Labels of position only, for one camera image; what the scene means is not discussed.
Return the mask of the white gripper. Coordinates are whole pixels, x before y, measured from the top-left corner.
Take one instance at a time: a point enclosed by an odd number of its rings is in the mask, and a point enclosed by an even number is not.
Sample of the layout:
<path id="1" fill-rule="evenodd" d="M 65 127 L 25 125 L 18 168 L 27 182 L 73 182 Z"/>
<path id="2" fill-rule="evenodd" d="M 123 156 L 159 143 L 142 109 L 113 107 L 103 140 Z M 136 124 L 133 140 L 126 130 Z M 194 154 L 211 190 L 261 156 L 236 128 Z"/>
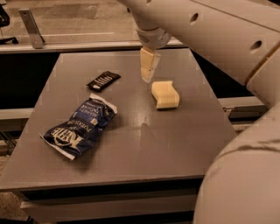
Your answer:
<path id="1" fill-rule="evenodd" d="M 141 77 L 149 83 L 160 61 L 160 54 L 151 49 L 165 47 L 171 39 L 171 35 L 161 28 L 145 31 L 136 29 L 137 35 L 143 47 L 140 50 Z"/>

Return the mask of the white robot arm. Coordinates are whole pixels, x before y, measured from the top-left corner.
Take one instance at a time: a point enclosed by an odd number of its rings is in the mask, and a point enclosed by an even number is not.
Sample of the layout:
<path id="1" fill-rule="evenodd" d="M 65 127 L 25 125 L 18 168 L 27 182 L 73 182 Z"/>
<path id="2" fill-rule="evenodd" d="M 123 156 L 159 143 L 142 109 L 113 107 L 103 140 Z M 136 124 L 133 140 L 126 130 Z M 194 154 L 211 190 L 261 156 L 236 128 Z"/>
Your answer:
<path id="1" fill-rule="evenodd" d="M 199 189 L 193 224 L 280 224 L 280 10 L 251 0 L 118 0 L 144 45 L 164 30 L 268 112 L 230 142 Z"/>

